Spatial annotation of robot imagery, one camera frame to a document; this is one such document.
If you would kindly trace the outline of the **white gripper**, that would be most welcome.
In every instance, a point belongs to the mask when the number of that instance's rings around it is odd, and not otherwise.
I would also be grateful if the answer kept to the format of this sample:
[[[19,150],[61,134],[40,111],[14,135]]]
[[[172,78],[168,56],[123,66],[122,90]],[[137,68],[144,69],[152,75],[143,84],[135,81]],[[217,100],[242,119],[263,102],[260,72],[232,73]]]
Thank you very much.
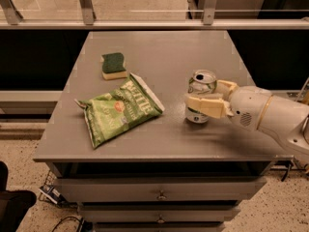
[[[269,90],[256,86],[239,87],[227,80],[218,80],[215,92],[221,94],[225,101],[186,94],[184,103],[190,109],[215,119],[233,116],[230,121],[248,131],[257,129],[262,112],[272,98]]]

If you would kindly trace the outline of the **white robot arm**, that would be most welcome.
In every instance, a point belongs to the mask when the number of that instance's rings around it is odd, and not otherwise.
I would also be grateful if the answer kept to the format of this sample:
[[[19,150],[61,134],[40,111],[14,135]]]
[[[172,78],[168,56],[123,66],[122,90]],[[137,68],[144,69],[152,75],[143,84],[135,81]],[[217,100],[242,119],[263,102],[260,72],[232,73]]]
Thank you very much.
[[[186,94],[187,107],[215,119],[227,117],[248,131],[273,138],[297,160],[309,160],[309,106],[291,101],[256,86],[239,87],[219,80],[213,94]]]

